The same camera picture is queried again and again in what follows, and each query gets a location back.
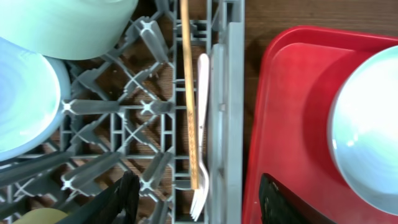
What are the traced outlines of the yellow plastic cup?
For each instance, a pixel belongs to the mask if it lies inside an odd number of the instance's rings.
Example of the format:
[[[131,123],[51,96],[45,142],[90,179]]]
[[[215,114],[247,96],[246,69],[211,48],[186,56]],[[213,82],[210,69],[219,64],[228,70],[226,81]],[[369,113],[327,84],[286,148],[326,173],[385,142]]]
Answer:
[[[21,216],[13,224],[55,224],[68,214],[54,208],[38,208]]]

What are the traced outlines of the green bowl with rice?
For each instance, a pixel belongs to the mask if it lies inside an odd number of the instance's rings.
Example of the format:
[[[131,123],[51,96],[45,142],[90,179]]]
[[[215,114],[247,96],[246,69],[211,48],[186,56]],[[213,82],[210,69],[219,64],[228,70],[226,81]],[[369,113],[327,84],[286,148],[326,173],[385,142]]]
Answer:
[[[137,0],[1,0],[1,37],[27,50],[86,60],[119,41]]]

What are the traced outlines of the light blue bowl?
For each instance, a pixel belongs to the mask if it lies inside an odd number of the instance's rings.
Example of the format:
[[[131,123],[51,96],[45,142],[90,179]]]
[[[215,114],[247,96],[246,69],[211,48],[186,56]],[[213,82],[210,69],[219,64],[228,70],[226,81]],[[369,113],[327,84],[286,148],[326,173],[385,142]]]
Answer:
[[[71,97],[63,61],[1,39],[1,160],[45,142],[63,120]]]

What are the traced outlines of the wooden chopstick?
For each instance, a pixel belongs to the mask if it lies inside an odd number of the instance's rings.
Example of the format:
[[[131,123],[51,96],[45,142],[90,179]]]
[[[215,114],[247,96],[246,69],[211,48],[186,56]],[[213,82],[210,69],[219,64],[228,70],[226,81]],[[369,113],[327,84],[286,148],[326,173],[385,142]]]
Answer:
[[[193,84],[192,50],[190,42],[190,19],[188,0],[180,0],[180,16],[182,24],[183,64],[185,75],[185,98],[187,107],[188,144],[190,159],[190,183],[193,190],[199,189],[197,159],[197,129],[195,116],[195,95]]]

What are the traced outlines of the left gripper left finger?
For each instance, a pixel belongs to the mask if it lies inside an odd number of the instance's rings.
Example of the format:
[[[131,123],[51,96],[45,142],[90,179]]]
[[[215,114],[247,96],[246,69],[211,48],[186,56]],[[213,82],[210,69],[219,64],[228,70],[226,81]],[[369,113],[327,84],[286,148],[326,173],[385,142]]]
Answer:
[[[124,217],[119,223],[135,223],[140,189],[139,176],[126,171],[112,186],[57,224],[108,224],[115,222],[120,213]]]

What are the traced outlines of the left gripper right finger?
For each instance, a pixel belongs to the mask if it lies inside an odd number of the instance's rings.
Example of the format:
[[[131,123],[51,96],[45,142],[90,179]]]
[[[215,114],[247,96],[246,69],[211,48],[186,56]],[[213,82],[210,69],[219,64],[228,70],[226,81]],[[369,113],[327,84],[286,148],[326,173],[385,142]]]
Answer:
[[[265,224],[335,224],[268,173],[261,175],[259,203]]]

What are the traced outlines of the white plastic fork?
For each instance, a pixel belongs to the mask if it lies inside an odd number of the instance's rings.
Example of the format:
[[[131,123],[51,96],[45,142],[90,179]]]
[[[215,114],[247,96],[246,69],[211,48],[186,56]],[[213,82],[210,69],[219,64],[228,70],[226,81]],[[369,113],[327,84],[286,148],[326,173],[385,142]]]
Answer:
[[[203,158],[204,130],[208,106],[210,80],[210,58],[207,54],[201,54],[198,58],[197,80],[197,126],[198,126],[198,165],[200,169],[200,186],[194,191],[190,215],[193,221],[197,221],[205,206],[210,188],[210,178]]]

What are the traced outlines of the light blue round plate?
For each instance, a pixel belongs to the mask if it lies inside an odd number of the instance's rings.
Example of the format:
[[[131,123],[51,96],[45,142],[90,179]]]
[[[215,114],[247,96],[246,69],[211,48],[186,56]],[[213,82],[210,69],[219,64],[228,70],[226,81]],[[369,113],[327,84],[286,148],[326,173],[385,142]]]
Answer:
[[[397,47],[377,52],[343,82],[327,123],[330,156],[350,189],[397,215]]]

